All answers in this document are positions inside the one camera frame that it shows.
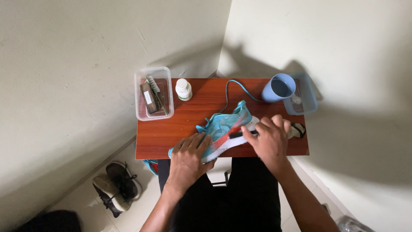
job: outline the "person's right hand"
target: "person's right hand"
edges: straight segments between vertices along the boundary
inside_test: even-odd
[[[285,166],[290,165],[286,158],[290,130],[288,120],[282,119],[280,114],[271,119],[262,118],[255,125],[259,133],[257,136],[252,135],[245,126],[241,128],[243,137],[252,145],[257,156],[275,177],[282,172]]]

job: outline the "clear plastic container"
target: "clear plastic container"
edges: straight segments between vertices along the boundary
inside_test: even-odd
[[[315,112],[318,109],[318,101],[316,100],[309,75],[307,73],[294,73],[290,74],[290,76],[295,80],[296,96],[283,100],[288,114],[303,115]]]
[[[159,111],[153,114],[147,112],[146,104],[140,91],[140,85],[146,81],[146,77],[152,76],[160,92],[157,95],[160,98],[164,108],[167,111],[165,114],[162,107]],[[134,96],[136,105],[136,117],[141,121],[150,121],[170,118],[173,116],[173,92],[172,92],[172,80],[170,70],[167,67],[153,67],[139,70],[134,74]]]

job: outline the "hand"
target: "hand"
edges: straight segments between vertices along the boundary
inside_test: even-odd
[[[245,126],[241,128],[243,137],[252,145],[257,156],[275,177],[282,172],[284,167],[290,165],[286,158],[290,130],[288,120],[282,119],[280,114],[271,119],[262,118],[255,126],[259,133],[257,136],[253,136]]]
[[[213,168],[216,159],[206,164],[201,163],[203,153],[210,142],[210,135],[204,137],[205,132],[196,133],[187,139],[180,140],[173,148],[167,187],[177,191],[182,196],[197,179]]]

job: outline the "blue plastic cup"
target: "blue plastic cup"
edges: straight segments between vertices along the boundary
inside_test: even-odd
[[[295,90],[296,84],[293,78],[283,73],[276,74],[263,88],[262,99],[268,103],[278,102],[290,98]]]

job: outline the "cleaning brush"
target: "cleaning brush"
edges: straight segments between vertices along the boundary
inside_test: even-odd
[[[157,99],[159,100],[160,106],[163,108],[164,113],[167,115],[167,111],[164,108],[162,101],[160,100],[160,97],[157,95],[158,92],[160,92],[160,88],[157,86],[155,80],[153,79],[152,76],[148,76],[146,77],[146,81],[150,84],[150,86],[152,87],[154,94],[156,95]]]

